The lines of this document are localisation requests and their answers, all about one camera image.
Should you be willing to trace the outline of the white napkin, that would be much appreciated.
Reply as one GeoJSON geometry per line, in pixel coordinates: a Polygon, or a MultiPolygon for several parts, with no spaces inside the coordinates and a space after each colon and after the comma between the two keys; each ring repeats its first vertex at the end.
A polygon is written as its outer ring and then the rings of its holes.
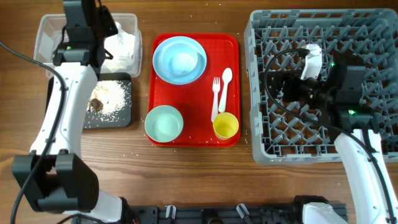
{"type": "Polygon", "coordinates": [[[122,30],[120,23],[115,22],[115,24],[118,33],[105,38],[104,41],[104,48],[113,56],[112,59],[106,59],[106,62],[128,62],[134,55],[135,36],[122,30]]]}

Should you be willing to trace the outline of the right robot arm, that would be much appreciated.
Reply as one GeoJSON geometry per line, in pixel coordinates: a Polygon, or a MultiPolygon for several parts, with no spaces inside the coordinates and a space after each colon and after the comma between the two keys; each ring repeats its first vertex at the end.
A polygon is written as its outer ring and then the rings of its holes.
{"type": "Polygon", "coordinates": [[[364,63],[353,56],[336,58],[322,82],[321,50],[296,52],[305,59],[301,73],[277,72],[266,86],[273,95],[281,91],[284,102],[302,101],[321,110],[320,125],[327,128],[343,162],[357,223],[397,223],[397,197],[382,156],[376,114],[360,103],[364,63]]]}

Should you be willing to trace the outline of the light blue plate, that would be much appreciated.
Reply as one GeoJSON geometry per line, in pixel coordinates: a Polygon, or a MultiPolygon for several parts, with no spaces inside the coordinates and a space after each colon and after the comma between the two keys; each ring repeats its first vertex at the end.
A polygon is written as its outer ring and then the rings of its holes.
{"type": "Polygon", "coordinates": [[[175,37],[170,37],[168,39],[165,39],[162,41],[156,48],[155,52],[153,54],[152,58],[152,65],[153,68],[158,74],[158,76],[165,82],[173,84],[173,85],[186,85],[189,83],[194,82],[197,80],[205,71],[207,64],[207,56],[204,47],[196,40],[186,37],[186,36],[175,36],[175,37]],[[187,42],[189,44],[192,44],[197,52],[198,52],[198,64],[197,66],[188,74],[182,75],[182,76],[177,76],[177,75],[171,75],[169,72],[167,72],[160,60],[161,60],[161,52],[163,49],[171,43],[175,42],[187,42]]]}

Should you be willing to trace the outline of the light blue bowl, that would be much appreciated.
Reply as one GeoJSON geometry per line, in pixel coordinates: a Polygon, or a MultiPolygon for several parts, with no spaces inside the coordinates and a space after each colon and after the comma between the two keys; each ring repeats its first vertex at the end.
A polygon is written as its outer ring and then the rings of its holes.
{"type": "Polygon", "coordinates": [[[171,75],[186,75],[197,66],[198,52],[187,42],[171,43],[161,52],[160,62],[171,75]]]}

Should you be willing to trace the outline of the rice and food scraps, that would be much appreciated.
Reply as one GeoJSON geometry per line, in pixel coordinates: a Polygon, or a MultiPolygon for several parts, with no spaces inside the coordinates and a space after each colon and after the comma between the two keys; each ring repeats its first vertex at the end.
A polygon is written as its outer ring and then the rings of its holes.
{"type": "Polygon", "coordinates": [[[89,99],[87,111],[95,111],[104,116],[121,111],[126,105],[129,84],[121,80],[99,81],[89,99]]]}

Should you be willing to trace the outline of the yellow cup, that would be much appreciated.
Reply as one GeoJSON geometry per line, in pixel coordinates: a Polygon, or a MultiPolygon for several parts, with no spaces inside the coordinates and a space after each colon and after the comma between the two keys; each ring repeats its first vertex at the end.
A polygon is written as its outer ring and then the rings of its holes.
{"type": "Polygon", "coordinates": [[[239,121],[237,117],[231,113],[220,113],[213,122],[213,130],[218,139],[230,139],[238,132],[239,121]]]}

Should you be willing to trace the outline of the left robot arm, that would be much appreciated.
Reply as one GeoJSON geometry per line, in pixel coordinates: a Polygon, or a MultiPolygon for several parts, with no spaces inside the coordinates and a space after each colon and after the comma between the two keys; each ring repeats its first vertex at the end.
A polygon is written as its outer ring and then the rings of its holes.
{"type": "Polygon", "coordinates": [[[94,223],[137,223],[126,199],[106,193],[82,161],[81,135],[90,96],[103,62],[111,58],[107,37],[118,30],[99,1],[64,1],[66,24],[52,55],[53,87],[44,122],[26,156],[16,156],[12,173],[36,212],[64,213],[94,223]]]}

